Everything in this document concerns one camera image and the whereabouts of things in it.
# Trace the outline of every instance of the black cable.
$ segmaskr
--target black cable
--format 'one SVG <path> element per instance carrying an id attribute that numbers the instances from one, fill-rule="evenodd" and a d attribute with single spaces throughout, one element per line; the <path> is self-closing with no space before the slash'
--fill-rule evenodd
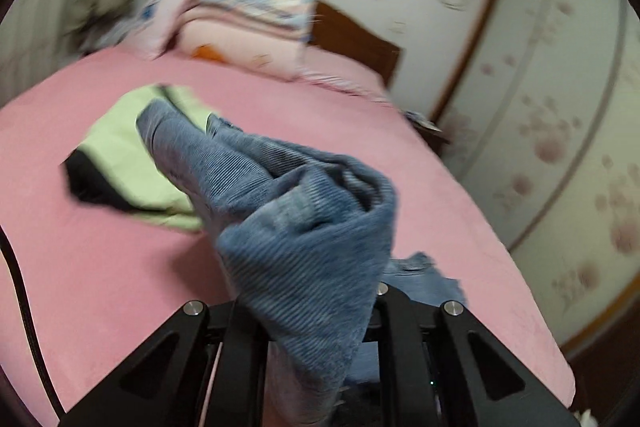
<path id="1" fill-rule="evenodd" d="M 2 226 L 0 226 L 0 250 L 2 250 L 4 260 L 9 267 L 11 279 L 14 281 L 15 294 L 18 298 L 20 315 L 22 316 L 24 331 L 27 334 L 27 340 L 29 341 L 29 347 L 31 348 L 33 362 L 36 365 L 38 375 L 40 375 L 40 381 L 42 382 L 42 386 L 44 387 L 44 390 L 47 393 L 47 397 L 51 402 L 51 406 L 56 412 L 56 415 L 58 415 L 58 419 L 60 419 L 65 415 L 65 410 L 60 403 L 60 399 L 56 394 L 56 390 L 53 387 L 53 382 L 51 381 L 51 377 L 49 376 L 49 371 L 47 371 L 47 366 L 44 363 L 44 357 L 42 356 L 42 351 L 40 350 L 40 344 L 38 343 L 38 337 L 36 335 L 36 328 L 33 324 L 33 317 L 31 317 L 29 299 L 27 298 L 27 289 L 24 286 L 24 280 L 22 279 L 22 274 L 20 273 L 20 266 L 18 265 L 18 260 L 16 259 L 14 249 L 12 248 L 11 243 L 9 243 L 9 239 L 6 237 Z"/>

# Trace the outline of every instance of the mattress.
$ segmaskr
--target mattress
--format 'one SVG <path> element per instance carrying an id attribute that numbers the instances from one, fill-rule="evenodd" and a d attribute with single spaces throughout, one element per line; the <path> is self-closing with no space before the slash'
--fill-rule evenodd
<path id="1" fill-rule="evenodd" d="M 508 252 L 468 194 L 393 107 L 283 83 L 170 52 L 145 62 L 117 48 L 54 74 L 0 111 L 0 223 L 30 297 L 53 384 L 70 409 L 184 302 L 225 301 L 205 235 L 85 206 L 61 168 L 125 92 L 190 86 L 247 132 L 356 156 L 399 193 L 393 255 L 424 251 L 460 280 L 471 311 L 565 404 L 574 378 Z M 44 427 L 56 418 L 0 267 L 0 365 Z"/>

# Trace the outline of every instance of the blue denim garment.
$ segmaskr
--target blue denim garment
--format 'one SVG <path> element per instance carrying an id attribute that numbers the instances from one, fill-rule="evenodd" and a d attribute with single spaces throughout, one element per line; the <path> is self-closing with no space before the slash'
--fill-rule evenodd
<path id="1" fill-rule="evenodd" d="M 245 134 L 207 133 L 155 100 L 137 121 L 158 169 L 189 195 L 239 298 L 276 345 L 268 385 L 293 425 L 326 420 L 388 263 L 396 195 L 350 156 Z"/>
<path id="2" fill-rule="evenodd" d="M 382 274 L 382 280 L 406 293 L 410 299 L 440 306 L 446 301 L 458 301 L 466 305 L 458 281 L 446 279 L 433 261 L 422 252 L 409 259 L 391 259 Z M 378 343 L 360 344 L 346 378 L 347 385 L 380 381 Z"/>

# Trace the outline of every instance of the nightstand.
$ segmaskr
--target nightstand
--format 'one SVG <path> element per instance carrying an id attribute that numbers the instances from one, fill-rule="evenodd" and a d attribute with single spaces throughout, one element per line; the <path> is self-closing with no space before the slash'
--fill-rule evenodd
<path id="1" fill-rule="evenodd" d="M 440 129 L 424 126 L 410 118 L 407 118 L 407 120 L 415 131 L 422 137 L 429 148 L 438 156 L 442 155 L 444 146 L 451 143 L 447 138 L 445 138 L 444 133 Z"/>

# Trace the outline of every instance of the wooden headboard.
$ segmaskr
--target wooden headboard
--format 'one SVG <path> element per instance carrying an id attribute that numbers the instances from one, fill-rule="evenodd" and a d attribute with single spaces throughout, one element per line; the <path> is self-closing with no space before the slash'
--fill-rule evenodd
<path id="1" fill-rule="evenodd" d="M 316 22 L 310 44 L 357 60 L 379 73 L 387 88 L 391 86 L 402 55 L 402 48 L 375 36 L 324 1 L 318 1 L 316 7 Z"/>

